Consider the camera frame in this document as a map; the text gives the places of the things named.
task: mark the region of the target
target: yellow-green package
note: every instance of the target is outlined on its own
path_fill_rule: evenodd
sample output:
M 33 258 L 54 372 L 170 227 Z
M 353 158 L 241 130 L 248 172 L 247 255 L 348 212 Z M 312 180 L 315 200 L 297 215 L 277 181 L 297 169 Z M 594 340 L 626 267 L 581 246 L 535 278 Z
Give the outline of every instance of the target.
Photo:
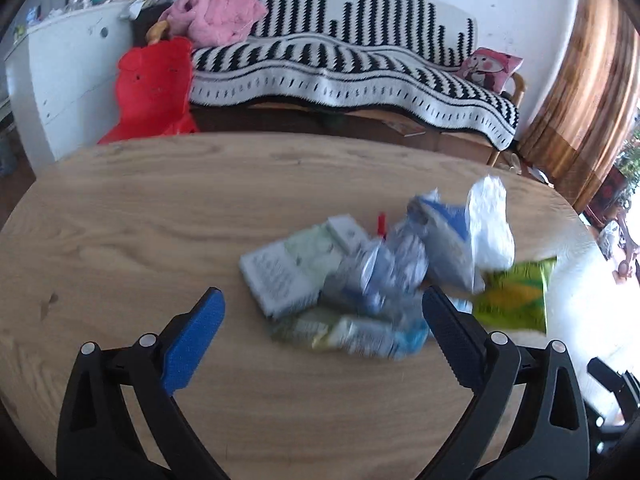
M 546 334 L 546 284 L 555 265 L 554 256 L 486 275 L 484 292 L 472 300 L 474 316 L 494 328 L 530 329 Z

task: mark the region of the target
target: cushion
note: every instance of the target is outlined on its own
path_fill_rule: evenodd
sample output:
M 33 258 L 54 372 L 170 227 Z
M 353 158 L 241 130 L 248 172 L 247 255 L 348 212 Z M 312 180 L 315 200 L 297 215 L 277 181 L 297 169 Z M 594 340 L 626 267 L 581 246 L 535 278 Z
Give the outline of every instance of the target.
M 465 59 L 456 75 L 497 94 L 501 94 L 507 81 L 522 65 L 522 58 L 478 48 Z

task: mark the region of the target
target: white dresser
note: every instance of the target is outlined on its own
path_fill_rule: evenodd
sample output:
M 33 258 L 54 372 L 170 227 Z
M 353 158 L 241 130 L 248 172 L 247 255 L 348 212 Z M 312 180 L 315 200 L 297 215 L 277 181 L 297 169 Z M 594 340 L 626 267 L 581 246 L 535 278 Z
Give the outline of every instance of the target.
M 76 10 L 28 30 L 5 58 L 11 108 L 36 176 L 118 123 L 118 60 L 132 47 L 128 2 Z

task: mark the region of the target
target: pink plush toy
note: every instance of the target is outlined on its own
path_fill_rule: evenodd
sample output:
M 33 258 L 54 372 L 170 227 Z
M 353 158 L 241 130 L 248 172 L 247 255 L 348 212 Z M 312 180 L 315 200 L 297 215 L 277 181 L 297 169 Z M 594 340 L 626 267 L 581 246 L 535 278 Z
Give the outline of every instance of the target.
M 167 20 L 171 37 L 187 36 L 194 48 L 226 46 L 246 40 L 267 12 L 260 0 L 177 0 L 158 22 Z

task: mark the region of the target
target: wooden table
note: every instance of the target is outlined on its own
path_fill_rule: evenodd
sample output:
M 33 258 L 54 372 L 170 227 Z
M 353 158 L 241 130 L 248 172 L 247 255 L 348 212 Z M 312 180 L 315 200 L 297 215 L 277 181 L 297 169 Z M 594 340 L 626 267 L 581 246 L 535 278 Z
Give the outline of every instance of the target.
M 627 366 L 633 309 L 591 235 L 556 192 L 479 164 L 399 146 L 302 135 L 200 135 L 77 152 L 50 167 L 0 235 L 0 390 L 54 469 L 58 415 L 79 346 L 128 346 L 189 310 L 209 285 L 226 319 L 176 399 L 233 479 L 411 479 L 470 400 L 431 339 L 402 362 L 313 354 L 271 342 L 238 269 L 241 254 L 350 213 L 375 232 L 438 187 L 462 202 L 479 177 L 508 190 L 516 259 L 558 255 L 549 334 L 567 343 L 585 392 L 592 356 Z M 126 392 L 148 455 L 162 463 Z M 514 405 L 490 452 L 505 437 Z

